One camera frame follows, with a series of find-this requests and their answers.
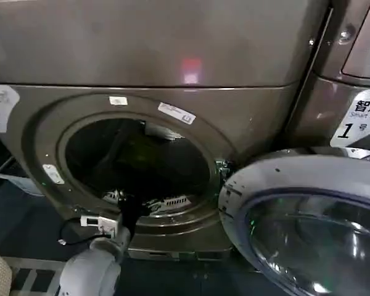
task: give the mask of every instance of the washing machine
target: washing machine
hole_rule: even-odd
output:
[[[221,258],[220,189],[282,130],[328,11],[323,0],[0,1],[0,138],[64,218],[155,198],[133,257]]]
[[[317,147],[265,155],[219,198],[240,253],[290,295],[370,296],[370,151]]]
[[[370,149],[370,1],[333,1],[286,146]]]

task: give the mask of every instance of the number 1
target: number 1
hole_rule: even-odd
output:
[[[342,139],[348,139],[349,138],[347,136],[347,134],[350,131],[351,127],[353,126],[353,123],[349,123],[349,124],[347,124],[345,126],[347,127],[347,129],[345,130],[345,132],[341,136],[338,136],[338,138],[342,138]]]

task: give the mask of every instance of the dark floor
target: dark floor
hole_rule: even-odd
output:
[[[11,183],[0,187],[0,254],[65,261],[86,246],[57,243],[61,217],[43,197],[23,193]],[[67,233],[70,238],[74,233]],[[242,260],[164,262],[126,259],[120,295],[274,295],[283,291]]]

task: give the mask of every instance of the smart washer label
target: smart washer label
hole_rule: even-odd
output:
[[[331,139],[331,146],[351,146],[351,144],[369,135],[370,89],[356,95]]]
[[[19,101],[18,93],[8,85],[0,85],[0,133],[7,131],[12,109]]]
[[[165,103],[160,103],[158,110],[164,114],[174,117],[175,119],[178,119],[179,121],[182,121],[183,123],[186,123],[187,125],[191,125],[196,119],[195,115]]]

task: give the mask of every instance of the sticker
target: sticker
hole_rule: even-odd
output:
[[[45,173],[50,177],[50,179],[56,184],[64,184],[64,180],[59,175],[56,167],[54,165],[43,165]]]
[[[8,85],[0,85],[0,133],[7,131],[12,109],[19,101],[19,95]]]
[[[331,139],[331,146],[351,146],[351,144],[369,135],[370,89],[356,95]]]
[[[182,121],[183,123],[186,123],[187,125],[191,125],[196,119],[195,115],[165,103],[160,103],[158,110],[163,112],[164,114],[167,114],[171,117],[174,117],[175,119]]]
[[[126,106],[128,105],[127,97],[110,96],[110,104],[114,106]]]

